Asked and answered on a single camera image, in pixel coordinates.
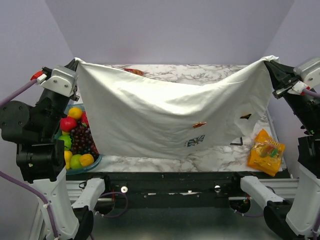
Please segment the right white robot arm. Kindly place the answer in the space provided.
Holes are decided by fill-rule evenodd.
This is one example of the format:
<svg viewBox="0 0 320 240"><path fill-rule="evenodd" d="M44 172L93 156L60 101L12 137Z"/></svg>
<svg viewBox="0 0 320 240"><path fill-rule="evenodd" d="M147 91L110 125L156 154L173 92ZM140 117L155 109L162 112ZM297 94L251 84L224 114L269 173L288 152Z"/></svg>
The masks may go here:
<svg viewBox="0 0 320 240"><path fill-rule="evenodd" d="M265 62L273 95L284 98L300 120L305 136L298 138L299 179L293 202L273 193L255 176L230 183L230 191L249 194L263 209L265 223L283 240L320 238L320 59L311 58L296 67L274 60Z"/></svg>

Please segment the white garment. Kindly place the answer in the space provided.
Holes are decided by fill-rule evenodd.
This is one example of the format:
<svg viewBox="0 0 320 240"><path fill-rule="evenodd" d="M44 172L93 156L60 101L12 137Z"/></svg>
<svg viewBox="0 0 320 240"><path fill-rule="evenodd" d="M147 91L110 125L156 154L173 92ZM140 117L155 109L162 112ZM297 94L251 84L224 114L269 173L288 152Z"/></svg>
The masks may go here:
<svg viewBox="0 0 320 240"><path fill-rule="evenodd" d="M78 61L77 84L97 150L107 156L180 159L249 136L272 82L262 57L215 83L150 79ZM241 116L251 114L249 119ZM199 128L193 124L206 122Z"/></svg>

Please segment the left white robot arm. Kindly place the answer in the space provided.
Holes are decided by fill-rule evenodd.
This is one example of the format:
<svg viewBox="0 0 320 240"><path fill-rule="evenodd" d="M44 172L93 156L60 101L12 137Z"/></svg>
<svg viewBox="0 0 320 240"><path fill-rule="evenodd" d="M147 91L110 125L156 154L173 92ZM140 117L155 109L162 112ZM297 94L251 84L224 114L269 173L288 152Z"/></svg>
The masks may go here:
<svg viewBox="0 0 320 240"><path fill-rule="evenodd" d="M23 180L1 177L36 195L48 240L85 240L93 230L94 208L111 185L103 178L88 179L76 202L66 181L64 143L55 139L65 108L77 101L78 61L43 67L31 80L0 102L3 140L16 144L16 164Z"/></svg>

